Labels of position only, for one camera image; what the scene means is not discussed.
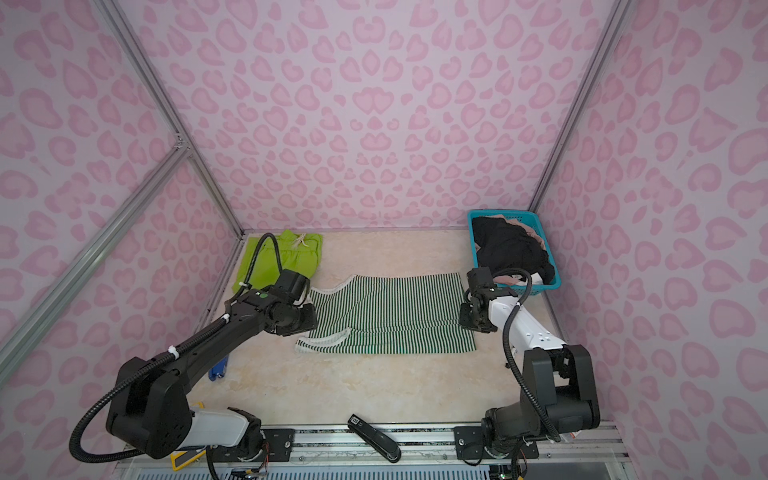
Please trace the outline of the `lime green shorts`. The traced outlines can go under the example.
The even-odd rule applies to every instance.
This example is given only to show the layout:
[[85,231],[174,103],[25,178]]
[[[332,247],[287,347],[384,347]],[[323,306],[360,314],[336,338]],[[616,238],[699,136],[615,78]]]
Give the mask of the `lime green shorts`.
[[[259,237],[250,238],[245,246],[243,259],[232,285],[233,293],[239,290],[241,283],[245,283],[245,276],[259,240]],[[314,233],[297,234],[291,230],[285,230],[276,236],[276,240],[282,267],[311,279],[322,259],[323,236]],[[271,239],[267,239],[257,255],[248,283],[253,288],[261,289],[272,285],[278,276],[274,244]]]

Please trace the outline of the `green white striped shirt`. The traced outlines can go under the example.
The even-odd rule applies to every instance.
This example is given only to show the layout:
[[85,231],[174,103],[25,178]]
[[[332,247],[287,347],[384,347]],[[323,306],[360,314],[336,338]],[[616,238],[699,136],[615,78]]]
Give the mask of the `green white striped shirt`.
[[459,325],[464,289],[457,273],[386,278],[355,275],[310,291],[317,327],[297,339],[302,353],[463,354],[476,350]]

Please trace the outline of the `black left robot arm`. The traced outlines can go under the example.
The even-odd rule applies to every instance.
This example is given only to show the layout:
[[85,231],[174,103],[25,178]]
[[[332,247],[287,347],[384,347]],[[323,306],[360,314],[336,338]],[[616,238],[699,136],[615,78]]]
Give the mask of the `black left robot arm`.
[[283,294],[250,292],[225,316],[201,332],[194,346],[187,342],[150,360],[135,357],[120,368],[116,383],[130,381],[110,401],[107,431],[154,459],[194,447],[229,448],[241,459],[261,454],[261,421],[235,407],[201,410],[187,394],[219,361],[250,338],[266,332],[291,336],[317,327],[315,306],[299,305]]

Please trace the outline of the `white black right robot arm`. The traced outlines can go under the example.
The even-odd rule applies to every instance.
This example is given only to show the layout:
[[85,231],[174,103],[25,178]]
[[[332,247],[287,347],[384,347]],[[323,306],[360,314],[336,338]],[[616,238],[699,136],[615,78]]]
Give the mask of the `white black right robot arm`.
[[483,452],[511,457],[535,441],[559,442],[597,428],[601,413],[590,353],[544,327],[524,306],[524,295],[501,287],[467,290],[459,324],[501,334],[506,368],[519,400],[489,409],[481,421]]

